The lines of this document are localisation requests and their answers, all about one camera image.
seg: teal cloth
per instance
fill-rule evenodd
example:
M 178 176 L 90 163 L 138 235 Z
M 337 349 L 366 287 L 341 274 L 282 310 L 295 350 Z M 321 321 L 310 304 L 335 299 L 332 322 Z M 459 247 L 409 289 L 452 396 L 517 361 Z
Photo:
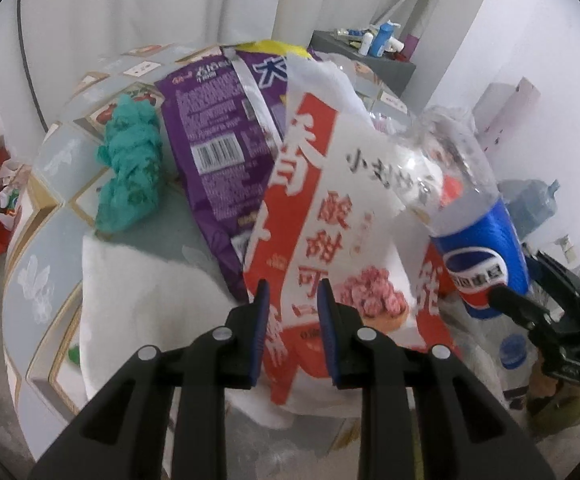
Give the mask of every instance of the teal cloth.
M 98 230 L 122 231 L 159 206 L 162 146 L 159 118 L 150 103 L 121 95 L 96 152 L 96 159 L 116 173 L 99 194 Z

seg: patterned tablecloth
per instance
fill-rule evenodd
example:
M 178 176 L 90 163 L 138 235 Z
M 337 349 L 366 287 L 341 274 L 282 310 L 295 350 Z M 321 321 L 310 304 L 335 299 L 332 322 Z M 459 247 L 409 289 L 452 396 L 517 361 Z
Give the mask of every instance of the patterned tablecloth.
M 94 225 L 98 191 L 112 176 L 95 158 L 105 123 L 123 93 L 160 110 L 164 98 L 153 83 L 180 68 L 191 52 L 178 44 L 150 45 L 100 60 L 50 127 L 34 163 L 7 254 L 3 336 L 14 406 L 35 458 L 87 402 L 76 364 L 81 251 L 83 235 Z M 167 186 L 159 211 L 108 240 L 168 260 L 197 264 L 200 254 L 212 260 L 161 122 Z M 215 272 L 220 280 L 217 267 Z M 280 450 L 324 454 L 357 430 L 349 422 L 316 417 L 300 417 L 289 430 L 265 430 L 234 411 L 227 416 L 230 478 L 272 472 L 271 454 Z

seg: white curtain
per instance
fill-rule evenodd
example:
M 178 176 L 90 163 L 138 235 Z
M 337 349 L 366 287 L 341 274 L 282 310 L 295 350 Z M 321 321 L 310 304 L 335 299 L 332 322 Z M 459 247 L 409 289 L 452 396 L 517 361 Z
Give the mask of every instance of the white curtain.
M 136 46 L 275 38 L 390 18 L 406 0 L 22 0 L 23 38 L 41 110 L 52 122 L 97 58 Z

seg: pepsi bottle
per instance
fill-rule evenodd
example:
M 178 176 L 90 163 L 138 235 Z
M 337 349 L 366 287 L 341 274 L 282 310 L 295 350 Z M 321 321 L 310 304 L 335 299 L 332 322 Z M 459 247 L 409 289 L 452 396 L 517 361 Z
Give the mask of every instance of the pepsi bottle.
M 434 107 L 398 140 L 393 187 L 427 226 L 473 318 L 500 312 L 487 293 L 504 284 L 526 294 L 528 269 L 470 114 Z

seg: pepsi logo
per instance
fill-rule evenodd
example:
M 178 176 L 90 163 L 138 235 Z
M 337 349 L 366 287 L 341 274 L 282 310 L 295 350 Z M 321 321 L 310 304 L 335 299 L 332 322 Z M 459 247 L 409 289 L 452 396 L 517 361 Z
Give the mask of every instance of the pepsi logo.
M 508 284 L 508 266 L 499 253 L 466 247 L 444 254 L 444 264 L 464 301 L 478 310 L 488 307 L 488 291 Z

